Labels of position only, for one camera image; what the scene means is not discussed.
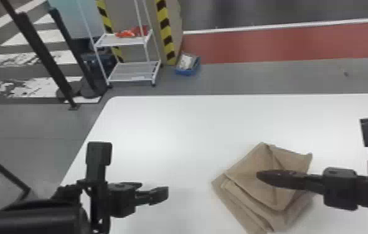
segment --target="black stand base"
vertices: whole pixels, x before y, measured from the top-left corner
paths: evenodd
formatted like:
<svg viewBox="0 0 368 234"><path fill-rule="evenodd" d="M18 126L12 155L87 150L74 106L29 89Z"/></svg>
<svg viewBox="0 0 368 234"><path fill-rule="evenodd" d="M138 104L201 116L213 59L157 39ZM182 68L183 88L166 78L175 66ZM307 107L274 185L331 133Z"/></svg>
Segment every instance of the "black stand base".
<svg viewBox="0 0 368 234"><path fill-rule="evenodd" d="M95 87L92 89L88 84L86 79L82 79L80 83L82 83L80 94L84 98L96 98L105 94L106 89L108 88L106 82L104 80L95 79L94 81Z"/></svg>
<svg viewBox="0 0 368 234"><path fill-rule="evenodd" d="M74 98L76 96L78 96L80 94L80 89L82 84L80 82L70 82L69 85L72 87L72 91L70 93L71 97ZM60 89L58 89L56 91L56 97L60 100L60 101L65 101L65 95L63 95L62 91Z"/></svg>
<svg viewBox="0 0 368 234"><path fill-rule="evenodd" d="M68 110L70 110L70 111L77 111L77 110L79 110L79 107L80 107L80 105L78 103L76 103L75 106L70 106Z"/></svg>

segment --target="white table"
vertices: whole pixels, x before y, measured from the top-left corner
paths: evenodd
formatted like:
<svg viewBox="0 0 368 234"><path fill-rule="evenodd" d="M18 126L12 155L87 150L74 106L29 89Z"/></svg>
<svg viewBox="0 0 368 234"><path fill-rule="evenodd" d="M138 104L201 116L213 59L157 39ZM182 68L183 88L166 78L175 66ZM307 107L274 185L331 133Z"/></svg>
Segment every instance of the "white table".
<svg viewBox="0 0 368 234"><path fill-rule="evenodd" d="M368 95L117 97L106 104L62 184L85 176L89 141L108 141L107 181L170 187L166 202L113 219L110 233L245 233L210 181L261 141L312 152L312 173L337 166L367 175L360 118L368 118ZM82 202L88 208L86 196ZM336 210L316 196L288 233L368 233L368 209Z"/></svg>

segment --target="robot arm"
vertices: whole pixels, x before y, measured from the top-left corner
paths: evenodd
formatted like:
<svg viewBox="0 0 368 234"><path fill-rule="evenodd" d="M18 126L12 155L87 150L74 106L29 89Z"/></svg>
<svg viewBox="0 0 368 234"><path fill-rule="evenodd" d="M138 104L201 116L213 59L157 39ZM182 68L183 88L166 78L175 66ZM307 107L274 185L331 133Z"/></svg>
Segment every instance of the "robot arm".
<svg viewBox="0 0 368 234"><path fill-rule="evenodd" d="M364 146L368 147L368 119L361 120L361 129ZM354 170L328 167L322 175L271 170L258 172L257 177L276 187L321 194L328 207L356 210L360 205L368 208L368 176L357 175Z"/></svg>

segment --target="black pole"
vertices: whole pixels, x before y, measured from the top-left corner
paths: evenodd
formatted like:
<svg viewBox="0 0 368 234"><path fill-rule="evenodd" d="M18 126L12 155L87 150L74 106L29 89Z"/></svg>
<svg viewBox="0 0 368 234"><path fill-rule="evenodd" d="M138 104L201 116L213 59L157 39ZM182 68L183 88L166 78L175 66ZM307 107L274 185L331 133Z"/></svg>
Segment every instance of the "black pole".
<svg viewBox="0 0 368 234"><path fill-rule="evenodd" d="M95 80L95 77L93 74L89 71L85 63L83 62L83 59L81 58L80 54L78 53L77 46L74 44L69 31L67 30L62 16L59 13L59 10L52 7L49 10L49 14L52 16L54 22L57 24L57 27L61 31L63 38L66 41L66 44L68 45L69 49L72 51L73 56L75 57L80 69L83 72L83 76L86 79L87 84L83 85L81 88L81 94L85 98L94 98L97 96L102 96L107 89L106 81L104 80Z"/></svg>
<svg viewBox="0 0 368 234"><path fill-rule="evenodd" d="M82 70L85 78L87 79L89 83L89 86L91 86L91 88L95 88L95 83L92 79L92 74L89 72L88 68L85 66L85 63L83 62L82 58L77 52L76 47L73 44L72 38L70 37L70 34L67 31L65 24L63 23L62 16L60 15L59 11L56 8L52 7L49 10L49 14L52 16L54 22L57 24L57 27L60 29L64 39L66 40L66 44L69 46L69 49L72 51L73 56L78 62L80 69Z"/></svg>
<svg viewBox="0 0 368 234"><path fill-rule="evenodd" d="M1 0L2 5L4 6L5 10L8 14L12 17L15 25L24 35L28 43L30 44L33 51L37 54L40 58L43 66L46 68L50 76L53 78L54 82L60 88L60 91L63 93L64 97L70 104L71 110L77 110L78 105L74 102L73 90L72 87L66 80L65 75L60 70L59 66L54 61L53 57L51 56L49 50L39 37L37 31L35 30L32 22L28 18L28 15L25 12L16 13L14 8L8 2L8 0Z"/></svg>
<svg viewBox="0 0 368 234"><path fill-rule="evenodd" d="M21 195L22 198L25 198L28 193L30 192L31 188L24 183L23 181L21 181L18 177L16 177L14 174L12 174L9 170L7 170L4 166L2 166L0 164L0 173L7 178L8 180L10 180L13 184L17 185L23 192L23 194Z"/></svg>

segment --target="white shelf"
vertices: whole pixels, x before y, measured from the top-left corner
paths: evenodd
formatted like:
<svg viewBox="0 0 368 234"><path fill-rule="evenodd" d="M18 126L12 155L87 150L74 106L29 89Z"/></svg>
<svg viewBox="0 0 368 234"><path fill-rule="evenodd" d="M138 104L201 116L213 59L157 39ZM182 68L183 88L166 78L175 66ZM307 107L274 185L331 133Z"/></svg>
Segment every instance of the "white shelf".
<svg viewBox="0 0 368 234"><path fill-rule="evenodd" d="M161 61L117 63L108 80L110 82L151 81L155 84Z"/></svg>
<svg viewBox="0 0 368 234"><path fill-rule="evenodd" d="M152 34L152 29L150 29L148 34L144 37L120 38L117 37L115 34L103 34L101 38L95 43L95 46L97 48L100 48L122 45L146 45Z"/></svg>

